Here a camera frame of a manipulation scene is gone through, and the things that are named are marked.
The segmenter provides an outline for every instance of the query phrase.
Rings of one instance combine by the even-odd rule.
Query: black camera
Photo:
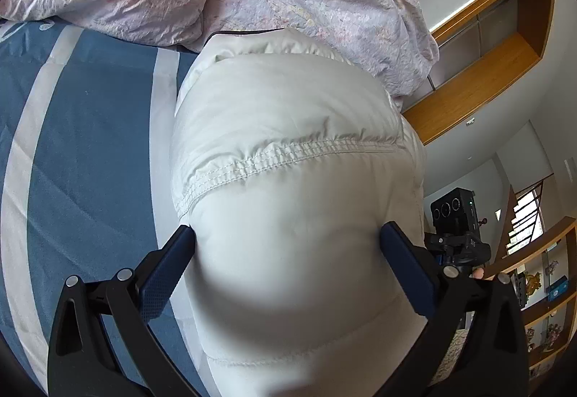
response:
[[[481,242],[474,196],[471,190],[455,188],[431,203],[437,234],[425,233],[425,247],[441,266],[467,274],[491,259],[491,247]]]

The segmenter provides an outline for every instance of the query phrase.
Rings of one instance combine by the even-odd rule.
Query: metal pin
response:
[[[66,279],[66,286],[73,287],[76,283],[78,283],[78,277],[76,275],[68,276]]]
[[[511,277],[507,275],[507,273],[499,273],[497,278],[503,284],[509,284],[511,282]]]
[[[132,270],[129,268],[123,268],[116,274],[116,278],[118,278],[121,282],[125,282],[132,276]]]
[[[454,267],[452,265],[447,265],[444,269],[442,269],[442,272],[448,278],[457,278],[459,276],[459,271],[457,270],[457,267]]]

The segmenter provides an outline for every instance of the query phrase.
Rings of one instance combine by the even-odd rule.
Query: blue box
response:
[[[553,301],[553,299],[557,299],[559,295],[567,291],[568,287],[569,287],[569,280],[567,280],[567,277],[563,275],[561,278],[559,278],[555,283],[553,283],[549,288],[545,290],[545,292],[547,293],[547,300]]]

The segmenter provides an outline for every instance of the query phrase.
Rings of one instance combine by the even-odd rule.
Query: stitched seam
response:
[[[351,139],[348,139],[348,140],[330,140],[330,139],[328,139],[328,140],[322,140],[322,141],[304,141],[302,143],[292,143],[292,144],[282,146],[282,147],[271,148],[269,150],[266,150],[262,153],[259,153],[255,156],[253,156],[252,158],[248,158],[248,159],[243,160],[243,161],[232,162],[232,163],[229,163],[225,166],[213,169],[213,170],[209,171],[208,173],[204,174],[203,176],[199,177],[198,179],[195,179],[194,177],[192,177],[192,182],[190,182],[188,184],[189,187],[186,189],[186,191],[182,197],[181,202],[177,205],[177,212],[180,212],[183,205],[188,205],[188,207],[187,207],[187,211],[188,211],[192,201],[194,201],[194,199],[191,200],[191,198],[194,195],[194,192],[199,190],[200,187],[203,187],[204,185],[206,185],[207,183],[209,183],[215,179],[224,177],[224,176],[234,172],[235,170],[243,170],[247,165],[255,166],[256,162],[265,162],[265,161],[270,160],[270,159],[275,158],[275,157],[293,156],[292,152],[284,152],[283,153],[282,152],[283,150],[287,150],[287,149],[290,149],[293,147],[306,147],[306,148],[303,148],[301,150],[301,152],[315,151],[315,150],[322,151],[322,150],[326,149],[327,147],[339,147],[339,146],[346,147],[350,144],[352,144],[353,146],[356,146],[356,148],[355,148],[356,150],[358,149],[358,146],[361,146],[364,148],[371,148],[371,147],[390,148],[390,147],[392,147],[391,143],[373,143],[372,141],[364,142],[364,141],[356,141],[356,140],[351,140]],[[269,158],[262,158],[262,156],[269,154],[269,153],[273,153],[273,152],[277,152],[277,154],[275,154],[274,156],[269,157]],[[205,179],[206,176],[208,176],[210,174],[214,174],[215,172],[222,172],[225,169],[228,169],[229,167],[233,167],[234,169],[229,170],[227,172],[223,172],[220,175],[209,178],[208,180],[199,184],[199,182],[201,182],[203,179]]]
[[[282,161],[282,162],[279,162],[279,163],[276,163],[276,164],[270,164],[270,165],[267,165],[267,166],[265,166],[265,167],[261,167],[260,169],[255,169],[255,170],[252,170],[252,171],[247,171],[247,170],[246,170],[246,167],[239,167],[237,170],[245,170],[245,173],[244,173],[244,174],[238,175],[238,176],[236,176],[236,177],[233,177],[233,178],[230,178],[230,179],[227,179],[227,180],[224,180],[224,181],[222,181],[222,182],[220,182],[220,183],[213,184],[213,185],[209,186],[208,188],[202,190],[200,193],[197,193],[197,194],[195,194],[195,192],[197,192],[200,187],[204,187],[205,185],[207,185],[207,183],[209,183],[209,182],[211,182],[211,181],[213,181],[213,180],[215,180],[215,179],[220,179],[220,178],[222,178],[222,177],[226,177],[227,175],[229,175],[230,173],[233,173],[233,172],[235,172],[235,171],[234,171],[234,170],[230,170],[230,171],[224,173],[223,175],[215,176],[215,177],[211,178],[210,180],[207,180],[207,181],[203,182],[203,184],[201,184],[200,186],[194,185],[194,186],[192,186],[192,187],[189,187],[189,188],[185,191],[184,196],[182,197],[182,201],[181,201],[181,202],[178,204],[178,206],[177,206],[177,213],[179,214],[179,216],[184,215],[186,212],[188,212],[188,211],[190,210],[190,207],[192,206],[192,204],[194,203],[194,201],[195,201],[196,199],[200,198],[200,196],[203,196],[205,193],[209,192],[209,191],[212,190],[213,188],[220,187],[220,186],[222,186],[222,185],[225,185],[225,184],[230,183],[230,182],[234,182],[234,181],[236,181],[236,180],[248,178],[249,176],[254,175],[254,174],[257,174],[257,173],[260,173],[260,172],[262,172],[262,171],[264,171],[264,170],[274,169],[274,168],[277,168],[277,167],[289,165],[289,164],[291,164],[291,163],[300,162],[300,161],[305,161],[305,160],[308,160],[308,159],[313,159],[313,158],[315,158],[315,157],[325,156],[325,155],[328,155],[328,154],[344,154],[344,153],[349,153],[349,154],[351,154],[351,153],[373,153],[373,154],[383,153],[383,154],[384,154],[384,153],[390,153],[390,152],[393,150],[393,148],[392,148],[391,145],[388,145],[388,148],[385,148],[385,147],[382,147],[382,146],[377,146],[377,145],[375,145],[375,146],[373,146],[373,147],[374,147],[375,149],[380,149],[380,151],[377,151],[377,150],[368,151],[367,148],[361,148],[361,149],[359,148],[359,149],[351,149],[351,150],[341,149],[341,150],[323,151],[323,152],[321,152],[321,153],[310,154],[310,155],[305,155],[305,156],[300,156],[300,157],[297,157],[297,156],[295,156],[294,154],[289,153],[289,154],[273,155],[273,156],[270,156],[270,157],[268,157],[268,158],[266,158],[266,159],[264,159],[264,160],[257,160],[257,161],[247,160],[247,161],[243,161],[243,163],[248,163],[248,164],[250,164],[250,165],[252,165],[252,166],[255,166],[256,162],[268,161],[268,160],[270,160],[270,159],[274,159],[275,157],[283,157],[283,156],[284,156],[284,157],[286,157],[286,156],[291,157],[291,159],[288,160],[288,161]]]
[[[318,352],[319,350],[328,348],[328,347],[334,345],[335,343],[341,341],[342,339],[350,337],[351,335],[354,335],[359,330],[361,330],[364,327],[367,327],[368,325],[372,324],[373,322],[376,322],[385,312],[387,312],[389,305],[390,305],[390,302],[387,304],[387,307],[383,308],[383,310],[378,312],[372,319],[359,325],[359,327],[356,327],[355,329],[353,329],[349,332],[345,332],[344,334],[339,335],[338,337],[336,337],[332,340],[329,340],[329,341],[327,341],[327,342],[325,342],[325,343],[323,343],[317,347],[309,348],[309,349],[304,350],[302,352],[289,353],[287,355],[283,355],[283,356],[280,356],[278,358],[263,359],[260,361],[230,361],[230,360],[224,359],[224,358],[215,358],[215,357],[212,357],[210,355],[206,355],[206,356],[209,360],[214,361],[215,363],[221,363],[221,364],[224,364],[227,366],[244,366],[244,367],[263,366],[263,365],[269,365],[269,364],[278,363],[278,362],[282,362],[282,361],[289,361],[289,360],[294,359],[294,358],[305,357],[307,355],[311,355],[312,353]]]
[[[293,148],[295,146],[313,146],[313,145],[315,145],[315,146],[320,148],[324,145],[324,143],[332,143],[335,146],[338,146],[340,144],[356,144],[356,145],[360,144],[361,146],[387,147],[387,146],[391,145],[391,143],[374,143],[373,141],[366,141],[365,142],[365,141],[358,141],[358,140],[352,140],[352,139],[342,139],[342,140],[325,139],[325,140],[319,140],[319,141],[302,141],[300,143],[291,143],[291,144],[283,145],[281,147],[274,147],[271,149],[267,149],[265,151],[259,152],[257,155],[253,156],[252,158],[249,158],[248,160],[257,158],[261,155],[280,151],[283,149]],[[198,178],[198,182],[207,178],[210,174],[214,174],[215,172],[218,172],[220,170],[227,169],[228,167],[236,166],[237,164],[239,164],[241,162],[242,161],[231,162],[231,163],[224,165],[222,167],[218,167],[216,169],[209,170],[203,176]]]

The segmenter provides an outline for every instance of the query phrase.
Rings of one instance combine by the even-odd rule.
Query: white stripe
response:
[[[0,39],[8,32],[8,29],[15,24],[14,21],[6,21],[2,26],[0,26]]]
[[[22,27],[24,27],[26,25],[26,23],[22,23],[20,24],[16,29],[14,29],[11,33],[9,33],[8,35],[4,35],[8,29],[10,29],[10,27],[12,27],[15,23],[11,23],[8,27],[6,27],[6,29],[0,29],[0,43],[8,40],[10,37],[12,37],[16,32],[18,32],[20,29],[22,29]]]
[[[180,54],[167,49],[158,49],[157,61],[152,75],[150,102],[150,186],[152,213],[157,232],[158,246],[162,247],[178,228],[177,212],[170,195],[169,150],[174,127],[174,108],[177,101],[177,71]],[[206,356],[198,339],[190,298],[184,278],[178,282],[170,298],[172,310],[182,338],[198,375],[211,397],[220,397],[208,366],[201,366]]]
[[[14,133],[0,210],[0,258],[10,313],[30,366],[46,392],[48,344],[38,319],[28,265],[28,194],[44,116],[81,33],[79,27],[66,26],[36,76]]]

